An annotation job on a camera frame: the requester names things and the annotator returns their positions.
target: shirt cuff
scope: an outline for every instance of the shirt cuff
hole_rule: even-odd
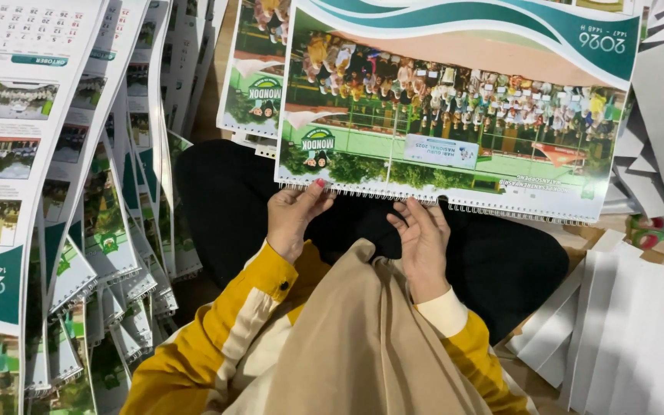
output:
[[[416,308],[440,339],[460,333],[468,322],[468,308],[457,300],[452,287],[434,300],[417,304]]]

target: yellow sleeve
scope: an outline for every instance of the yellow sleeve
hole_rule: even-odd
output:
[[[475,386],[493,415],[536,415],[534,403],[501,367],[488,344],[488,328],[455,296],[447,294],[417,304],[437,333],[447,354]]]
[[[264,242],[211,306],[200,307],[191,324],[140,364],[120,413],[198,414],[223,406],[237,362],[297,277]]]

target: woman's left hand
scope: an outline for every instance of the woman's left hand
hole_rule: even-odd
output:
[[[324,192],[324,179],[314,180],[306,191],[283,189],[268,201],[266,241],[290,264],[304,250],[304,232],[309,222],[332,207],[336,193]]]

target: woman's hand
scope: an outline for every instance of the woman's hand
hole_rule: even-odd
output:
[[[290,264],[304,249],[304,232],[309,222],[332,207],[336,193],[324,193],[324,179],[314,180],[306,191],[283,189],[268,201],[266,241]]]
[[[450,289],[445,278],[450,227],[440,206],[425,208],[410,197],[406,204],[396,202],[393,208],[404,220],[392,213],[386,219],[401,236],[403,272],[409,280],[414,303],[426,303],[446,294]]]

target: mondok logo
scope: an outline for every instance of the mondok logo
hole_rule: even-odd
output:
[[[281,83],[277,80],[261,78],[250,86],[247,98],[251,100],[280,100],[282,91]]]
[[[330,150],[334,148],[334,136],[327,128],[315,128],[301,138],[302,150]]]

